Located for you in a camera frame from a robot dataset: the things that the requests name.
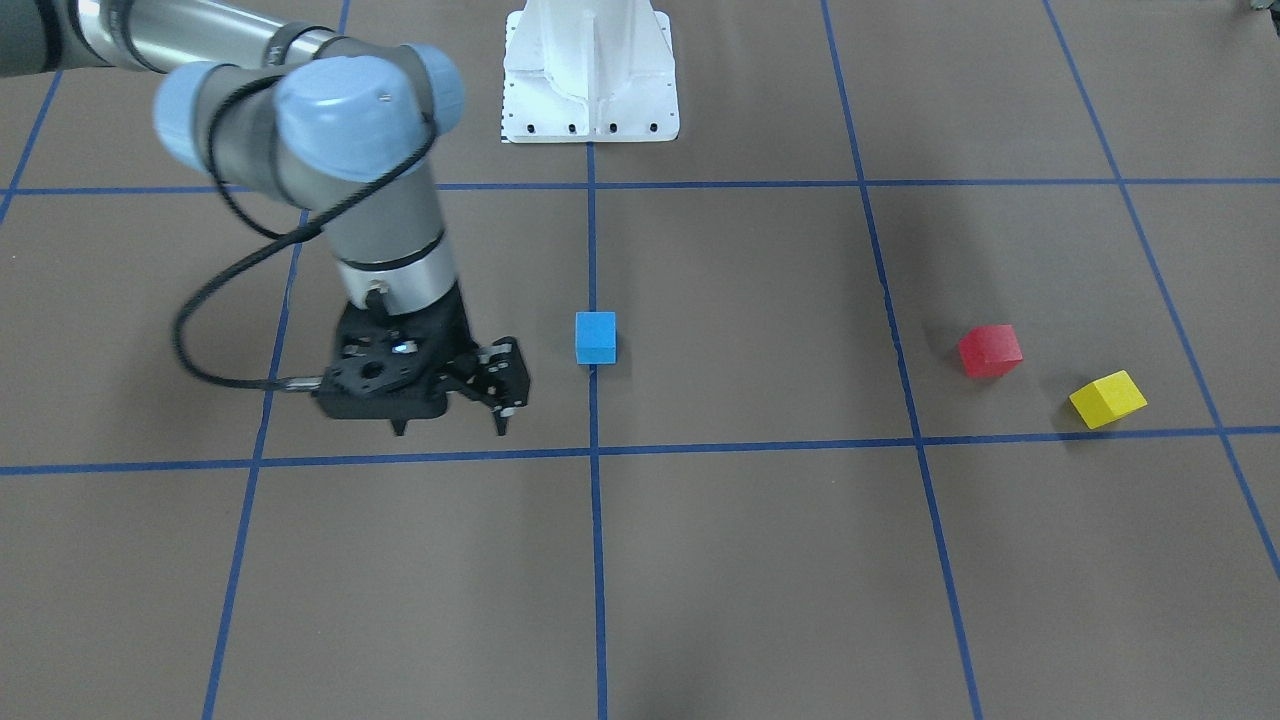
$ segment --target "cube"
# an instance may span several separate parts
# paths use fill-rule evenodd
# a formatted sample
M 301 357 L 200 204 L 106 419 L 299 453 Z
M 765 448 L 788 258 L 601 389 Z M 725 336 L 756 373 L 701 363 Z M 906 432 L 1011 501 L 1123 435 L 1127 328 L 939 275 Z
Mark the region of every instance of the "cube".
M 573 350 L 579 365 L 612 365 L 618 361 L 618 328 L 613 313 L 579 313 Z
M 970 378 L 998 378 L 1023 361 L 1014 325 L 982 325 L 957 345 L 964 373 Z
M 1092 430 L 1146 407 L 1147 398 L 1129 373 L 1120 370 L 1073 392 L 1071 405 Z

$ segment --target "white plastic bracket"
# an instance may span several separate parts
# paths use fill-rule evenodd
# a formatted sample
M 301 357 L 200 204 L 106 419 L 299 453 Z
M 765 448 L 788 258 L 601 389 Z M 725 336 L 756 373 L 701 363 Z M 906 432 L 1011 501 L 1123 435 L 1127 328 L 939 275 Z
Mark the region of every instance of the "white plastic bracket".
M 675 140 L 671 47 L 671 18 L 649 0 L 527 0 L 507 18 L 502 140 Z

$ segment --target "yellow cube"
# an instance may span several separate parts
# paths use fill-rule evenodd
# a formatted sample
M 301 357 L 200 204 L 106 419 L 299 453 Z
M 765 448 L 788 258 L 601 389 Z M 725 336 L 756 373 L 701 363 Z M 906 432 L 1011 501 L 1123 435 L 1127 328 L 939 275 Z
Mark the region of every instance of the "yellow cube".
M 1147 398 L 1138 391 L 1129 373 L 1120 370 L 1073 392 L 1071 405 L 1075 405 L 1084 424 L 1092 430 L 1146 407 Z

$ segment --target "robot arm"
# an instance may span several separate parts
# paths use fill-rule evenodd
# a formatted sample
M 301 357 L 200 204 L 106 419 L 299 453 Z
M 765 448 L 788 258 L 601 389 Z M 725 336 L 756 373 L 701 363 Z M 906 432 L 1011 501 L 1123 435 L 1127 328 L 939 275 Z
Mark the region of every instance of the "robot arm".
M 330 418 L 387 419 L 397 434 L 444 414 L 456 392 L 486 405 L 506 434 L 529 395 L 520 346 L 472 340 L 430 168 L 404 167 L 462 114 L 461 78 L 439 50 L 375 46 L 214 0 L 0 0 L 0 12 L 13 18 L 0 76 L 168 72 L 154 119 L 170 154 L 220 184 L 324 218 L 349 300 L 325 372 L 246 382 L 196 368 L 182 324 L 218 283 L 179 314 L 188 370 L 230 387 L 306 391 Z M 275 249 L 310 236 L 288 233 Z

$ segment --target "grid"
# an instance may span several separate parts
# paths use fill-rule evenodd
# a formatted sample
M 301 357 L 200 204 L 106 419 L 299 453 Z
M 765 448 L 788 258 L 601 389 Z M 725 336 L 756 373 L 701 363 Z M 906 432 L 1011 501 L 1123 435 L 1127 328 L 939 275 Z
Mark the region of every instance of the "grid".
M 1175 437 L 1213 437 L 1221 443 L 1222 451 L 1231 466 L 1239 484 L 1240 495 L 1245 501 L 1249 514 L 1256 524 L 1258 538 L 1262 542 L 1271 566 L 1280 579 L 1280 556 L 1276 546 L 1263 521 L 1263 518 L 1254 501 L 1249 482 L 1235 456 L 1233 438 L 1240 436 L 1276 436 L 1280 434 L 1280 425 L 1226 425 L 1224 424 L 1208 383 L 1197 360 L 1190 338 L 1183 325 L 1174 297 L 1165 282 L 1158 259 L 1147 238 L 1143 222 L 1138 209 L 1130 196 L 1133 186 L 1276 186 L 1280 177 L 1201 177 L 1201 178 L 1174 178 L 1174 177 L 1126 177 L 1112 152 L 1111 143 L 1102 127 L 1098 113 L 1085 88 L 1080 70 L 1076 67 L 1068 37 L 1055 13 L 1052 0 L 1042 0 L 1044 13 L 1053 28 L 1057 42 L 1061 46 L 1062 59 L 1079 91 L 1097 141 L 1103 151 L 1106 161 L 1111 169 L 1111 177 L 1082 177 L 1082 178 L 972 178 L 972 179 L 874 179 L 868 178 L 863 168 L 863 158 L 859 146 L 855 109 L 856 99 L 851 99 L 846 90 L 844 70 L 840 61 L 840 47 L 836 32 L 832 27 L 828 0 L 819 0 L 824 20 L 826 40 L 828 44 L 832 70 L 835 76 L 835 91 L 838 92 L 844 120 L 849 135 L 849 150 L 852 155 L 856 177 L 847 179 L 813 179 L 813 181 L 686 181 L 686 182 L 603 182 L 596 179 L 595 147 L 590 143 L 585 146 L 586 182 L 522 182 L 522 183 L 443 183 L 440 190 L 445 192 L 483 192 L 494 190 L 576 190 L 586 193 L 588 218 L 588 268 L 589 268 L 589 297 L 588 307 L 596 310 L 596 197 L 599 192 L 617 190 L 704 190 L 704 188 L 806 188 L 806 187 L 849 187 L 856 188 L 860 195 L 865 223 L 870 237 L 872 252 L 876 259 L 876 270 L 883 288 L 883 302 L 886 322 L 895 345 L 897 369 L 902 389 L 902 401 L 910 421 L 911 434 L 909 437 L 881 437 L 881 438 L 849 438 L 849 439 L 823 439 L 823 441 L 786 441 L 786 442 L 727 442 L 727 443 L 684 443 L 684 445 L 643 445 L 643 446 L 607 446 L 600 443 L 599 437 L 599 382 L 596 368 L 589 369 L 589 437 L 590 442 L 585 447 L 556 447 L 538 450 L 512 450 L 512 451 L 461 451 L 461 452 L 419 452 L 419 454 L 384 454 L 384 455 L 348 455 L 348 456 L 296 456 L 296 457 L 264 457 L 268 430 L 271 420 L 271 406 L 274 393 L 268 392 L 262 398 L 261 421 L 259 425 L 253 452 L 251 457 L 230 457 L 223 460 L 192 460 L 192 461 L 155 461 L 155 462 L 99 462 L 99 464 L 64 464 L 64 465 L 4 465 L 0 466 L 0 477 L 20 475 L 49 475 L 49 474 L 87 474 L 87 473 L 136 473 L 136 471 L 164 471 L 164 470 L 198 470 L 198 469 L 236 469 L 247 470 L 247 482 L 237 527 L 234 552 L 232 556 L 230 571 L 227 580 L 223 612 L 219 621 L 218 641 L 214 657 L 210 665 L 209 688 L 205 698 L 204 716 L 214 716 L 218 697 L 221 662 L 227 646 L 228 634 L 232 626 L 237 583 L 239 578 L 241 562 L 244 553 L 250 521 L 253 510 L 253 500 L 257 489 L 259 471 L 264 468 L 298 468 L 323 465 L 374 465 L 374 464 L 403 464 L 403 462 L 452 462 L 472 460 L 521 460 L 521 459 L 548 459 L 548 457 L 585 457 L 590 462 L 590 500 L 593 516 L 593 557 L 595 582 L 595 651 L 596 651 L 596 697 L 598 716 L 604 720 L 608 716 L 608 670 L 607 670 L 607 625 L 605 625 L 605 552 L 602 529 L 602 497 L 600 497 L 600 459 L 608 456 L 625 455 L 666 455 L 666 454 L 714 454 L 714 452 L 762 452 L 762 451 L 805 451 L 805 450 L 835 450 L 835 448 L 872 448 L 872 447 L 902 447 L 914 448 L 920 480 L 923 483 L 928 502 L 932 530 L 937 544 L 938 562 L 947 593 L 947 600 L 954 623 L 955 639 L 959 647 L 963 671 L 969 692 L 969 701 L 973 716 L 983 716 L 979 685 L 973 670 L 968 641 L 965 637 L 961 602 L 956 592 L 952 578 L 951 562 L 947 552 L 946 534 L 942 518 L 938 510 L 933 491 L 933 480 L 929 469 L 928 448 L 941 446 L 964 445 L 1002 445 L 1002 443 L 1055 443 L 1055 442 L 1107 442 L 1126 439 L 1149 438 L 1175 438 Z M 339 32 L 344 31 L 351 9 L 351 0 L 343 0 L 339 20 Z M 12 204 L 24 196 L 41 195 L 157 195 L 157 193 L 207 193 L 209 187 L 196 186 L 161 186 L 161 187 L 22 187 L 22 176 L 36 146 L 41 127 L 55 101 L 61 74 L 52 76 L 49 90 L 44 96 L 40 110 L 35 118 L 26 146 L 18 165 L 4 191 L 0 201 L 0 223 L 4 222 Z M 1212 419 L 1211 427 L 1188 427 L 1171 429 L 1148 430 L 1105 430 L 1105 432 L 1055 432 L 1055 433 L 1010 433 L 1010 434 L 980 434 L 980 436 L 927 436 L 920 430 L 916 415 L 915 400 L 911 391 L 911 379 L 908 360 L 902 350 L 899 333 L 897 318 L 895 315 L 893 297 L 888 275 L 884 269 L 884 260 L 879 246 L 879 237 L 876 225 L 876 213 L 872 202 L 870 190 L 878 187 L 947 187 L 947 186 L 1103 186 L 1115 187 L 1123 200 L 1128 215 L 1133 224 L 1134 234 L 1142 246 L 1143 254 L 1149 265 L 1152 277 L 1160 290 L 1169 318 L 1172 322 L 1178 340 L 1185 354 L 1196 382 L 1198 384 L 1203 404 Z M 243 188 L 233 188 L 243 192 Z M 300 222 L 305 222 L 303 213 Z M 279 370 L 280 356 L 284 347 L 285 331 L 289 322 L 289 292 L 298 272 L 298 258 L 301 246 L 294 247 L 285 282 L 284 297 L 282 300 L 279 319 L 275 332 L 275 343 L 270 363 L 270 377 L 275 377 Z

